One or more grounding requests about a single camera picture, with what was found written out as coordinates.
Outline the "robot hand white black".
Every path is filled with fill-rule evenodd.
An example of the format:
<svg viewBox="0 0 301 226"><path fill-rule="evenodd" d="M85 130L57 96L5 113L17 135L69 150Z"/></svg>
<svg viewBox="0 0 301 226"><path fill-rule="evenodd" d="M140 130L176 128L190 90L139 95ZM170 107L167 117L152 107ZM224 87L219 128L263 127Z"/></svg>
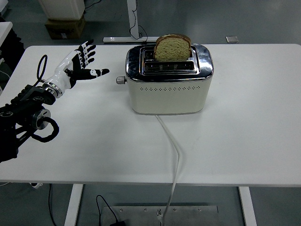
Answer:
<svg viewBox="0 0 301 226"><path fill-rule="evenodd" d="M109 69L88 69L87 66L94 61L96 45L89 40L71 51L56 67L54 75L47 79L43 87L51 89L57 97L72 89L76 81L92 80L108 74Z"/></svg>

